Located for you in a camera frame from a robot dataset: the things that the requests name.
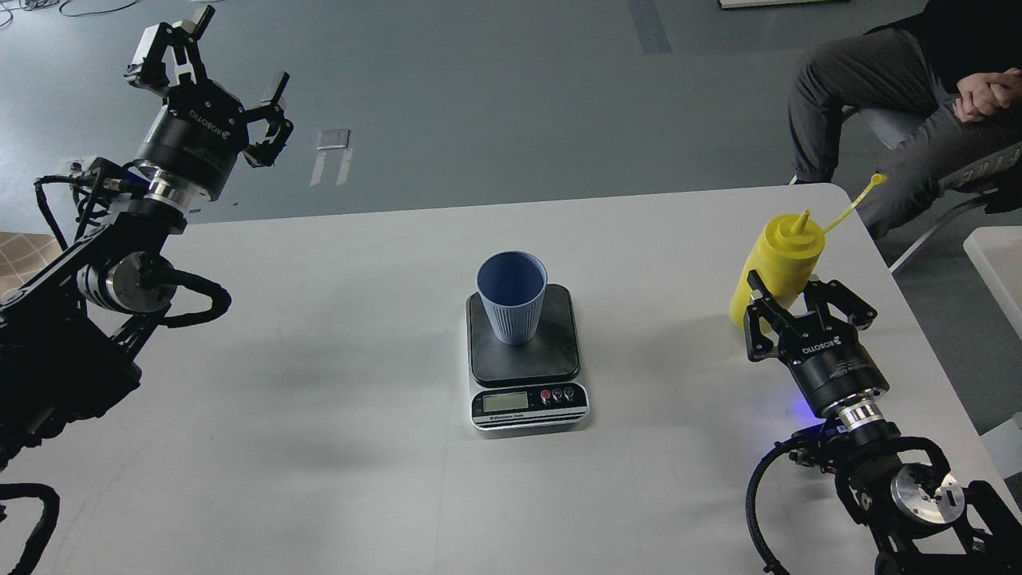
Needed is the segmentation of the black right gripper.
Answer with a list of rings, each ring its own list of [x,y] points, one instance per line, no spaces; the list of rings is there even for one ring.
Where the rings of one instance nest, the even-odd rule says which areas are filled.
[[[838,280],[808,281],[802,297],[809,314],[795,318],[778,304],[756,270],[748,272],[746,283],[751,287],[743,317],[747,358],[785,364],[814,416],[831,418],[851,397],[890,389],[858,339],[878,313],[849,287]],[[833,317],[831,307],[846,320]]]

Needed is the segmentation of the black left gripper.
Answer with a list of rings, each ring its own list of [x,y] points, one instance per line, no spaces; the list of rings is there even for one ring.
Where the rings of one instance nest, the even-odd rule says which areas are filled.
[[[288,71],[278,71],[259,105],[245,110],[233,94],[208,80],[198,42],[215,13],[204,5],[190,21],[145,29],[124,71],[132,87],[165,96],[133,164],[146,177],[158,170],[178,177],[208,200],[219,200],[248,145],[246,124],[267,125],[263,138],[242,150],[251,167],[273,166],[293,132],[283,102]]]

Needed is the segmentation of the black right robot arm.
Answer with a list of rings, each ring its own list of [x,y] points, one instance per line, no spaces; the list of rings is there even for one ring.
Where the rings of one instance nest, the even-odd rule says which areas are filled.
[[[876,310],[837,280],[811,280],[802,291],[807,312],[796,316],[757,272],[746,280],[748,358],[780,360],[820,418],[774,444],[746,488],[746,526],[763,571],[786,572],[759,527],[756,498],[771,463],[787,456],[832,474],[850,519],[871,531],[877,574],[1018,574],[1020,522],[992,485],[960,484],[934,441],[905,436],[878,408],[889,383],[858,338]]]

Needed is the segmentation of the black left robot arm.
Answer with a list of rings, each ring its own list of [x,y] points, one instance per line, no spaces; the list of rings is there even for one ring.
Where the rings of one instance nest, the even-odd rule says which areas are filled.
[[[219,200],[239,159],[273,165],[293,124],[288,73],[253,108],[208,76],[200,39],[214,14],[205,5],[144,30],[124,77],[161,107],[134,160],[34,182],[61,254],[2,297],[3,467],[138,389],[136,357],[158,327],[211,323],[231,305],[225,287],[165,259],[165,241],[194,201]]]

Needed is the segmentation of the person's clasped hands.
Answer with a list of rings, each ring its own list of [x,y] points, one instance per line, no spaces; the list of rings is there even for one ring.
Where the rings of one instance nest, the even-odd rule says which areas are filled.
[[[1001,73],[974,73],[957,82],[959,97],[953,102],[953,114],[961,123],[992,119],[1021,101],[1021,69]]]

